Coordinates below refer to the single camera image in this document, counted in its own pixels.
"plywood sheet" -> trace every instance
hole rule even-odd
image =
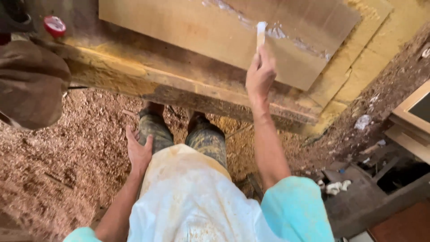
[[[360,16],[338,0],[104,0],[99,18],[243,69],[266,21],[277,81],[308,90]]]

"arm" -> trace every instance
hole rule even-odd
[[[275,59],[264,45],[258,48],[246,76],[246,89],[251,103],[255,128],[255,160],[264,190],[291,176],[284,151],[270,116],[268,94],[276,77]]]
[[[127,240],[132,207],[136,202],[140,184],[152,158],[152,135],[148,136],[145,146],[141,146],[137,142],[138,135],[131,131],[130,126],[127,126],[126,135],[132,171],[95,229],[96,237],[103,242]]]

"person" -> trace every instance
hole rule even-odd
[[[95,231],[79,228],[64,241],[333,242],[320,188],[292,176],[284,156],[269,112],[275,77],[275,59],[262,45],[246,76],[261,206],[231,181],[224,134],[203,113],[190,113],[185,144],[174,145],[164,106],[148,102],[139,131],[126,129],[132,169],[124,187]]]

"turquoise shirt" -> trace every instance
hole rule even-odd
[[[287,177],[269,188],[261,210],[272,232],[289,242],[334,242],[319,186]],[[64,242],[100,242],[92,229],[78,228]]]

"left hand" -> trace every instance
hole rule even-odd
[[[129,159],[132,164],[132,171],[130,174],[143,176],[152,159],[152,142],[154,137],[152,134],[149,135],[146,138],[145,146],[142,146],[138,142],[139,131],[133,132],[130,125],[127,125],[126,136],[128,140]]]

